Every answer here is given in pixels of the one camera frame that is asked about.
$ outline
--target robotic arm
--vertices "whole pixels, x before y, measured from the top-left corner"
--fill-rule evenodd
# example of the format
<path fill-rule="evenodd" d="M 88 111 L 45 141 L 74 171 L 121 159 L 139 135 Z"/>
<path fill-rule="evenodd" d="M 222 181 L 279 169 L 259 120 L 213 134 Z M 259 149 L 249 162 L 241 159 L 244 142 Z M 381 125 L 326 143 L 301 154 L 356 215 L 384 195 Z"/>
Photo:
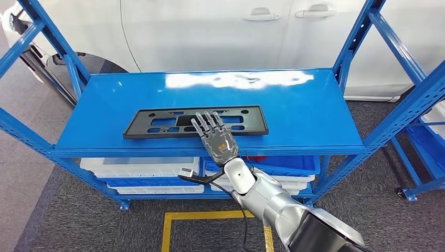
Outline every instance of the robotic arm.
<path fill-rule="evenodd" d="M 183 169 L 180 178 L 208 184 L 227 174 L 234 186 L 232 198 L 265 226 L 273 227 L 288 252 L 368 251 L 356 230 L 323 209 L 294 200 L 277 180 L 261 170 L 253 168 L 251 171 L 239 157 L 235 139 L 218 113 L 204 112 L 204 115 L 206 119 L 196 113 L 199 123 L 192 119 L 192 124 L 207 152 L 222 169 L 205 177 Z"/>

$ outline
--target yellow tape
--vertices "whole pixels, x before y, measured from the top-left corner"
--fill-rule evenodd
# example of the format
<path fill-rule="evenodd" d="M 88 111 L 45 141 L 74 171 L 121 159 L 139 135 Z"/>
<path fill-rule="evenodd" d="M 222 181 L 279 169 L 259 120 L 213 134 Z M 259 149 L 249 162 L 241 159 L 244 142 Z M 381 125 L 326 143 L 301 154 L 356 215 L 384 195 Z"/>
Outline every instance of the yellow tape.
<path fill-rule="evenodd" d="M 272 229 L 270 227 L 264 227 L 264 244 L 266 252 L 273 252 Z"/>
<path fill-rule="evenodd" d="M 246 211 L 246 217 L 253 218 L 253 215 Z M 162 233 L 161 252 L 170 251 L 170 233 L 172 228 L 172 220 L 174 219 L 234 219 L 243 218 L 241 211 L 213 211 L 213 212 L 178 212 L 165 213 L 164 229 Z M 270 227 L 264 227 L 264 244 L 266 252 L 273 252 L 272 231 Z"/>

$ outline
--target black cable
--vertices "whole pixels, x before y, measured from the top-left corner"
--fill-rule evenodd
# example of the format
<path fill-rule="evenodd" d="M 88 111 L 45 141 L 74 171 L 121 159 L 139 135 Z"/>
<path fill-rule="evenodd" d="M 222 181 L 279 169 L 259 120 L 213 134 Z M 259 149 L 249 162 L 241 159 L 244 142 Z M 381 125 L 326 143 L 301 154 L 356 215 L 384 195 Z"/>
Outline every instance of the black cable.
<path fill-rule="evenodd" d="M 213 181 L 210 182 L 210 184 L 216 186 L 217 188 L 219 188 L 220 190 L 222 190 L 223 192 L 225 192 L 227 195 L 229 195 L 229 196 L 230 196 L 230 197 L 237 203 L 237 205 L 238 205 L 239 208 L 241 209 L 242 215 L 244 216 L 244 240 L 242 241 L 242 248 L 243 248 L 245 251 L 247 251 L 247 252 L 253 252 L 253 250 L 251 250 L 251 249 L 249 249 L 249 248 L 246 247 L 246 242 L 247 242 L 247 227 L 248 227 L 248 226 L 247 226 L 247 216 L 246 216 L 246 213 L 244 212 L 244 209 L 242 209 L 241 204 L 240 204 L 238 201 L 236 201 L 236 200 L 232 197 L 232 194 L 229 193 L 229 192 L 228 192 L 226 189 L 224 189 L 222 186 L 220 186 L 220 185 L 214 183 Z"/>
<path fill-rule="evenodd" d="M 253 169 L 254 169 L 254 167 L 253 167 L 252 161 L 250 161 L 249 155 L 247 155 L 247 151 L 245 151 L 245 152 L 246 152 L 246 158 L 247 158 L 247 160 L 249 161 L 250 166 L 251 166 L 251 169 L 249 169 L 249 170 L 250 170 L 250 172 L 253 174 Z"/>

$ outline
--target rectangular hole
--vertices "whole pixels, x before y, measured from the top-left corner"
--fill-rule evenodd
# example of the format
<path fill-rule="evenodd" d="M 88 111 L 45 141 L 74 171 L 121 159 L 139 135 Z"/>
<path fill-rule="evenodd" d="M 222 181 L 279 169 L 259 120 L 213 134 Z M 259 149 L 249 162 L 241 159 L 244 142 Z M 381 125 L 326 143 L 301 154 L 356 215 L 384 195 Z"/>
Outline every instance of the rectangular hole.
<path fill-rule="evenodd" d="M 243 125 L 234 125 L 231 128 L 232 128 L 232 130 L 244 130 L 244 126 Z"/>
<path fill-rule="evenodd" d="M 160 132 L 161 129 L 160 128 L 149 128 L 147 130 L 148 133 L 156 133 L 156 132 Z"/>
<path fill-rule="evenodd" d="M 155 118 L 150 123 L 151 126 L 155 125 L 174 125 L 176 118 Z"/>
<path fill-rule="evenodd" d="M 168 129 L 169 132 L 179 132 L 179 128 L 178 127 L 171 127 Z"/>
<path fill-rule="evenodd" d="M 184 131 L 185 132 L 196 132 L 196 129 L 193 126 L 188 126 L 188 127 L 184 128 Z"/>
<path fill-rule="evenodd" d="M 195 119 L 198 123 L 199 120 L 195 115 L 180 115 L 178 117 L 178 121 L 176 122 L 176 126 L 181 127 L 181 126 L 192 126 L 192 119 Z M 240 115 L 228 115 L 228 116 L 222 116 L 221 120 L 223 121 L 223 123 L 243 123 L 244 122 L 244 118 Z"/>
<path fill-rule="evenodd" d="M 221 117 L 223 123 L 242 123 L 244 122 L 244 118 L 240 115 L 231 115 Z"/>

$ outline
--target storage bin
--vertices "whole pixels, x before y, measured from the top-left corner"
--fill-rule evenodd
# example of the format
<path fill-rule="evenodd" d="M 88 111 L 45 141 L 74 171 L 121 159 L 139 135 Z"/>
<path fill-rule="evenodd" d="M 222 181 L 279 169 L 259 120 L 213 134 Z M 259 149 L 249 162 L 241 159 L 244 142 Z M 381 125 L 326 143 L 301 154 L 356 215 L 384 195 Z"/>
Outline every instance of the storage bin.
<path fill-rule="evenodd" d="M 111 177 L 175 177 L 181 168 L 199 172 L 198 157 L 108 157 L 84 158 L 82 169 L 98 178 Z"/>

